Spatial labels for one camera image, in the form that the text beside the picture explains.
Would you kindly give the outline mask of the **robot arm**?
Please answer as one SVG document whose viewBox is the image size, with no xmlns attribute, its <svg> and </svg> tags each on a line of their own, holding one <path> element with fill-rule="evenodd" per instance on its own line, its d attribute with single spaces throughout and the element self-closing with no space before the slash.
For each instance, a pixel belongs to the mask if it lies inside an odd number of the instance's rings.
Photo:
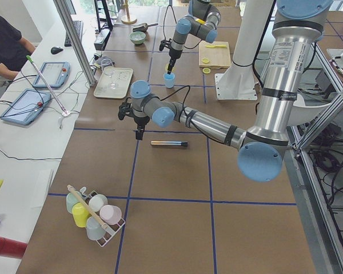
<svg viewBox="0 0 343 274">
<path fill-rule="evenodd" d="M 213 43 L 217 37 L 217 26 L 221 21 L 220 11 L 210 1 L 195 0 L 189 2 L 188 14 L 178 20 L 174 35 L 163 39 L 159 49 L 169 49 L 170 61 L 167 73 L 170 74 L 182 55 L 189 34 L 207 43 Z"/>
<path fill-rule="evenodd" d="M 273 25 L 272 34 L 275 43 L 270 55 L 267 75 L 261 91 L 254 124 L 248 129 L 208 115 L 200 110 L 191 108 L 183 102 L 168 102 L 151 93 L 148 82 L 138 80 L 131 85 L 131 102 L 127 99 L 119 106 L 118 119 L 131 117 L 137 124 L 135 138 L 142 140 L 147 123 L 152 120 L 159 127 L 165 128 L 172 121 L 193 128 L 213 141 L 234 147 L 238 150 L 237 165 L 241 173 L 257 182 L 268 182 L 276 178 L 282 170 L 282 160 L 288 147 L 287 126 L 304 124 L 314 119 L 323 107 L 299 106 L 297 90 L 309 47 L 322 37 L 324 22 L 333 1 L 276 1 L 278 10 Z M 218 99 L 244 99 L 248 95 L 248 86 L 244 87 L 245 77 L 253 71 L 253 56 L 249 56 L 251 65 L 248 65 L 248 55 L 243 57 L 242 46 L 258 46 L 253 42 L 252 30 L 253 13 L 258 6 L 248 2 L 235 53 L 245 62 L 233 64 L 216 82 Z M 204 17 L 203 27 L 212 27 L 204 30 L 202 25 L 197 29 L 197 23 L 192 23 L 192 17 Z M 213 42 L 217 36 L 216 26 L 220 22 L 219 11 L 209 12 L 207 2 L 192 1 L 188 16 L 177 22 L 172 40 L 161 43 L 160 49 L 170 49 L 171 57 L 167 76 L 171 76 L 171 69 L 181 56 L 188 34 Z M 246 48 L 247 54 L 252 54 L 258 48 Z"/>
</svg>

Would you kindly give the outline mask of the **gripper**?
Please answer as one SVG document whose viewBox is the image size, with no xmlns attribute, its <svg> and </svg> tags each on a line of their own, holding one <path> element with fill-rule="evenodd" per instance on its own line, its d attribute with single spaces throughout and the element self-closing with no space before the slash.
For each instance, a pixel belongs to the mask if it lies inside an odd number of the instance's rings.
<svg viewBox="0 0 343 274">
<path fill-rule="evenodd" d="M 182 55 L 183 44 L 177 43 L 172 39 L 163 39 L 160 42 L 159 51 L 162 51 L 164 48 L 169 49 L 169 56 L 171 59 L 167 65 L 166 72 L 167 74 L 171 74 L 173 72 L 176 60 Z"/>
<path fill-rule="evenodd" d="M 144 117 L 136 116 L 132 103 L 128 102 L 128 99 L 130 99 L 130 97 L 126 97 L 126 99 L 119 106 L 118 119 L 124 120 L 126 116 L 133 118 L 133 120 L 137 124 L 135 138 L 137 140 L 142 140 L 143 134 L 145 131 L 145 125 L 147 125 L 150 122 L 150 118 L 148 116 L 144 116 Z"/>
</svg>

